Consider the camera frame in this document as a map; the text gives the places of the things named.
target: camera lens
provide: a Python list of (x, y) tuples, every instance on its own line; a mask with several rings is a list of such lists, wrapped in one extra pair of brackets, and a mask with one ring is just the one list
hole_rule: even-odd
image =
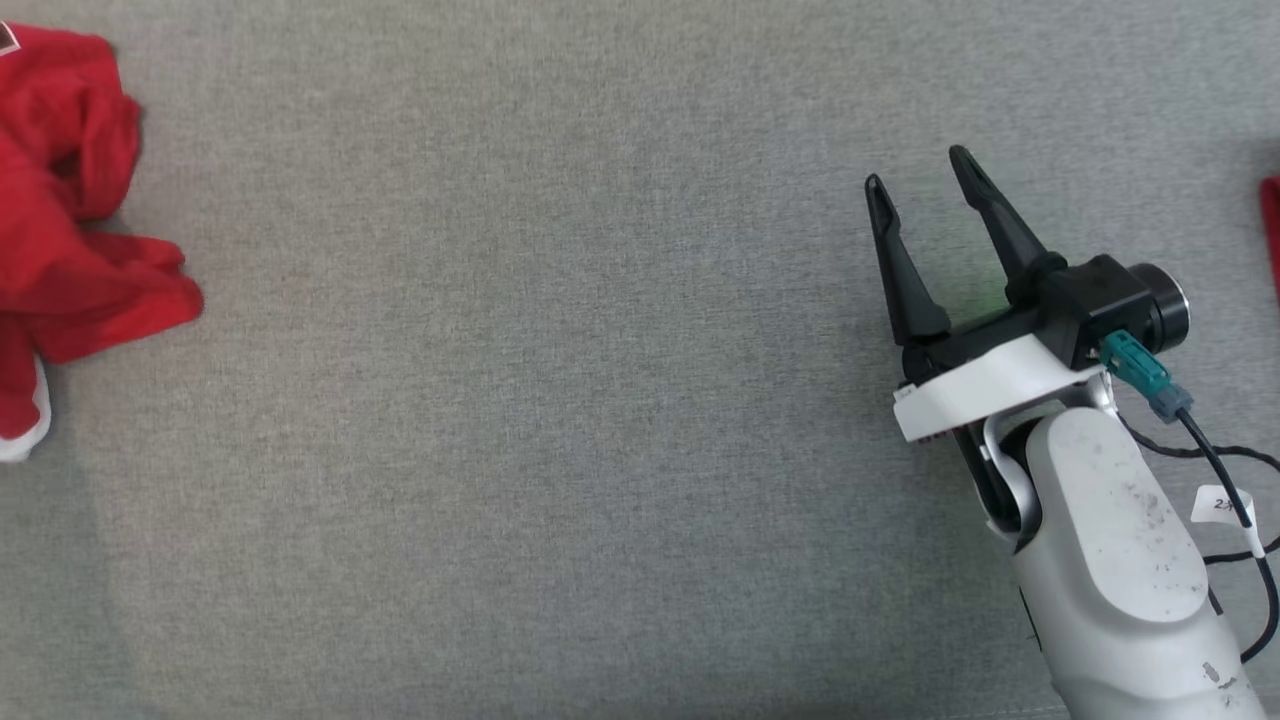
[(1151, 307), (1151, 319), (1142, 333), (1142, 343), (1152, 352), (1175, 347), (1187, 338), (1192, 324), (1190, 304), (1183, 288), (1169, 273), (1143, 263), (1129, 268), (1143, 284), (1151, 288), (1156, 302)]

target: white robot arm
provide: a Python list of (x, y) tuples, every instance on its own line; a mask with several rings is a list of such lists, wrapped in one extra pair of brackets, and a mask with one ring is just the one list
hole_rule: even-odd
[[(1047, 252), (963, 147), (951, 161), (1009, 275), (1010, 307), (952, 329), (915, 272), (879, 178), (867, 182), (909, 441), (952, 434), (1014, 573), (1053, 687), (1075, 720), (1262, 720), (1201, 553), (1119, 419), (1098, 363), (1125, 331), (1181, 342), (1178, 284), (1108, 256)], [(1010, 432), (1036, 407), (1051, 407)]]

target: red object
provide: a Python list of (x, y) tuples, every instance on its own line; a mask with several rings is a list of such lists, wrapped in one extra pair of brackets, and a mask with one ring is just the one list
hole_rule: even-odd
[(1258, 200), (1262, 202), (1262, 225), (1267, 231), (1267, 246), (1271, 249), (1271, 275), (1280, 291), (1280, 176), (1262, 181)]
[(68, 363), (200, 314), (178, 246), (77, 225), (115, 213), (137, 152), (105, 40), (0, 23), (0, 437), (40, 418), (33, 351)]

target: cable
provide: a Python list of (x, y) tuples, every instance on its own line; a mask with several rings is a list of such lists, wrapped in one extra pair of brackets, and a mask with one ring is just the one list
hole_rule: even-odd
[[(1157, 455), (1164, 455), (1166, 457), (1176, 457), (1179, 460), (1204, 457), (1204, 451), (1198, 447), (1167, 447), (1160, 445), (1158, 442), (1135, 430), (1133, 425), (1129, 424), (1129, 420), (1124, 419), (1124, 416), (1120, 416), (1120, 423), (1125, 427), (1126, 430), (1129, 430), (1129, 434), (1133, 436), (1133, 439), (1137, 441), (1138, 445), (1146, 447), (1147, 450)], [(1226, 446), (1215, 445), (1213, 452), (1217, 452), (1220, 456), (1235, 455), (1239, 457), (1249, 457), (1252, 460), (1257, 460), (1258, 462), (1265, 462), (1271, 468), (1274, 468), (1277, 473), (1280, 473), (1280, 460), (1276, 460), (1274, 455), (1267, 455), (1266, 452), (1253, 450), (1252, 447), (1245, 447), (1243, 445), (1226, 445)], [(1267, 553), (1272, 553), (1280, 550), (1280, 537), (1276, 537), (1274, 541), (1268, 542), (1265, 546), (1265, 550), (1267, 551)], [(1249, 560), (1251, 557), (1253, 557), (1252, 552), (1224, 552), (1221, 555), (1206, 555), (1204, 565), (1207, 566), (1207, 565), (1219, 565), (1224, 562), (1240, 562), (1243, 560)]]
[(1199, 446), (1208, 464), (1213, 466), (1213, 471), (1217, 473), (1217, 479), (1222, 483), (1222, 489), (1226, 491), (1226, 497), (1231, 500), (1231, 507), (1235, 509), (1235, 516), (1240, 520), (1240, 527), (1247, 532), (1252, 529), (1253, 537), (1251, 543), (1254, 547), (1254, 560), (1258, 564), (1258, 573), (1262, 575), (1262, 584), (1267, 591), (1267, 624), (1262, 629), (1262, 634), (1258, 639), (1253, 641), (1244, 652), (1240, 653), (1240, 662), (1248, 662), (1253, 660), (1256, 655), (1262, 652), (1262, 648), (1267, 647), (1271, 638), (1276, 634), (1276, 625), (1280, 625), (1280, 591), (1276, 591), (1276, 579), (1271, 573), (1271, 565), (1267, 562), (1266, 552), (1258, 547), (1257, 528), (1253, 527), (1253, 519), (1249, 518), (1244, 503), (1240, 501), (1240, 492), (1235, 489), (1235, 483), (1231, 480), (1231, 474), (1226, 471), (1226, 465), (1222, 465), (1222, 459), (1217, 456), (1217, 451), (1213, 450), (1213, 443), (1204, 437), (1204, 432), (1201, 430), (1196, 420), (1192, 419), (1192, 414), (1185, 407), (1179, 407), (1174, 415), (1181, 421), (1187, 432), (1192, 434), (1196, 445)]
[[(1133, 436), (1133, 439), (1135, 439), (1138, 445), (1157, 455), (1176, 457), (1179, 460), (1204, 457), (1204, 451), (1198, 447), (1167, 447), (1133, 429), (1133, 425), (1130, 425), (1124, 418), (1120, 418), (1120, 421), (1124, 423), (1125, 429), (1129, 430), (1129, 434)], [(1236, 455), (1239, 457), (1257, 460), (1258, 462), (1266, 462), (1280, 473), (1280, 460), (1277, 460), (1274, 455), (1267, 455), (1266, 452), (1253, 450), (1252, 447), (1245, 447), (1243, 445), (1215, 445), (1213, 452), (1217, 452), (1219, 455)]]

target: white trim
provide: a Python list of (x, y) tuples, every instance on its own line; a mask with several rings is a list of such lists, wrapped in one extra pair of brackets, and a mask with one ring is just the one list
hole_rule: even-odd
[(36, 363), (36, 392), (31, 395), (31, 400), (40, 410), (40, 420), (20, 437), (0, 438), (0, 462), (22, 462), (31, 455), (31, 448), (49, 434), (52, 419), (52, 410), (49, 406), (49, 383), (45, 380), (45, 366), (40, 364), (40, 357), (32, 354), (32, 360)]
[(9, 27), (9, 23), (0, 20), (0, 27), (4, 27), (4, 31), (9, 33), (9, 38), (13, 40), (13, 45), (5, 47), (4, 50), (0, 50), (0, 58), (8, 55), (9, 53), (22, 50), (22, 42), (18, 40), (18, 33), (14, 32), (12, 27)]

